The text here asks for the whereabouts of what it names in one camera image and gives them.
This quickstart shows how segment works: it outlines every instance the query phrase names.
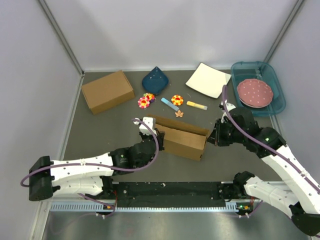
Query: maple leaf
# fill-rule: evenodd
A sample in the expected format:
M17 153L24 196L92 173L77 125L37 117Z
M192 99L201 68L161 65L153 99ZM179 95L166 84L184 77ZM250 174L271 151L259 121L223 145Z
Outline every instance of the maple leaf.
M178 112L175 113L175 116L176 116L177 118L178 118L178 117L182 118L183 115L184 115L184 113L183 113L182 111L180 111L180 110L178 110Z

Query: brown box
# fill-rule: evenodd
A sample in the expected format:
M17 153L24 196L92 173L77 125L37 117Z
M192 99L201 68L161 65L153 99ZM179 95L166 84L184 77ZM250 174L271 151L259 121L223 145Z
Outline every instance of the brown box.
M210 135L208 129L152 114L148 114L148 117L155 118L155 127L165 132L166 153L200 161Z
M135 97L123 71L111 73L83 85L82 92L93 114L101 113Z

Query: blue marker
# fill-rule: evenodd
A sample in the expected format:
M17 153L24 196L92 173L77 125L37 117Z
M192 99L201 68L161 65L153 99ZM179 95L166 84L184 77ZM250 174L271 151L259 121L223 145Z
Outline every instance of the blue marker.
M170 102L167 99L165 99L164 97L161 98L161 102L163 102L164 104L168 105L170 108L172 108L173 110L178 112L179 108L176 105L174 105L172 102Z

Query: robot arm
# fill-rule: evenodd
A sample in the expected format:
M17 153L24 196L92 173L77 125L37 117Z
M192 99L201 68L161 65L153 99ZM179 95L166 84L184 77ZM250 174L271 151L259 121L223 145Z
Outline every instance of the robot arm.
M164 133L155 128L156 120L144 117L143 123L156 135L159 151L164 150ZM143 124L139 125L139 131L141 142L100 156L69 161L50 160L49 156L41 157L29 173L48 166L52 168L29 178L29 200L42 201L62 195L103 194L104 189L108 189L107 185L110 184L108 177L132 173L135 169L146 166L154 158L156 143L153 136ZM99 165L111 166L113 169Z
M240 195L253 196L267 202L291 218L302 232L310 236L316 235L320 232L320 185L302 167L286 141L275 129L260 128L252 112L247 108L235 107L230 103L227 103L226 107L233 120L246 133L288 159L287 162L248 139L231 123L226 113L223 113L222 118L216 120L213 132L207 141L216 146L243 144L246 149L268 164L292 191L276 188L252 173L243 172L238 173L233 181Z

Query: yellow marker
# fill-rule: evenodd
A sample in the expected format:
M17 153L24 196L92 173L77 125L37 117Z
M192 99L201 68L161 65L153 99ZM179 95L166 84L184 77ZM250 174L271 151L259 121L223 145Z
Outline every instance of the yellow marker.
M207 110L208 109L207 106L204 106L204 105L192 102L192 101L187 101L186 104L188 106L195 107L195 108L202 109L202 110Z

